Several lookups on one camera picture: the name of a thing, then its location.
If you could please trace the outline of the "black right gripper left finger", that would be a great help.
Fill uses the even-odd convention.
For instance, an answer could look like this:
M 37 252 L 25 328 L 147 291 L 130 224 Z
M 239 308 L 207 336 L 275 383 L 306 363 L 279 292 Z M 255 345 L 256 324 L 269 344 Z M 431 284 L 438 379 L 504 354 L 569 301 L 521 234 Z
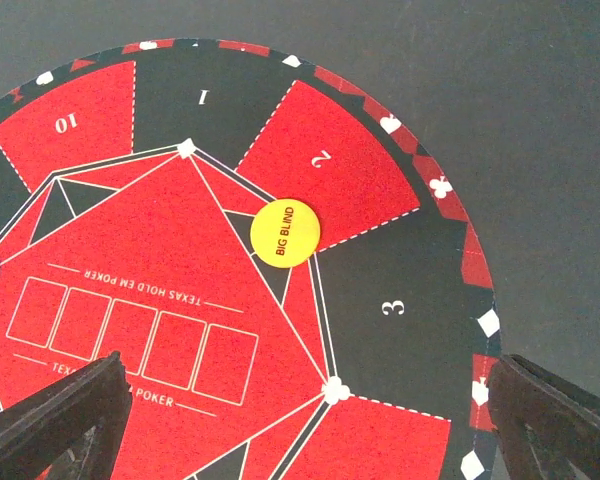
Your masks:
M 109 479 L 132 406 L 120 353 L 0 412 L 0 479 Z

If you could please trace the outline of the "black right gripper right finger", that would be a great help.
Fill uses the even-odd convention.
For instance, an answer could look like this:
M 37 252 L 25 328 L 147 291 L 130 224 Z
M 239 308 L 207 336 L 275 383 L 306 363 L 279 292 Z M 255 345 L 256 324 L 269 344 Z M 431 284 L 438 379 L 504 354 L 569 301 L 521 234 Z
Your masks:
M 600 479 L 600 398 L 530 360 L 504 355 L 488 410 L 512 479 Z

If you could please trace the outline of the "yellow big blind button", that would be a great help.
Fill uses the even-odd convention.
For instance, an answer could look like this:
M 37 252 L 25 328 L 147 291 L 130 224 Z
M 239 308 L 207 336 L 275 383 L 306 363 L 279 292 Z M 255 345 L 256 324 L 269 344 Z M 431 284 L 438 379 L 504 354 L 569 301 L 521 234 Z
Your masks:
M 250 241 L 256 255 L 276 268 L 305 262 L 317 249 L 321 225 L 305 203 L 291 198 L 268 203 L 255 215 Z

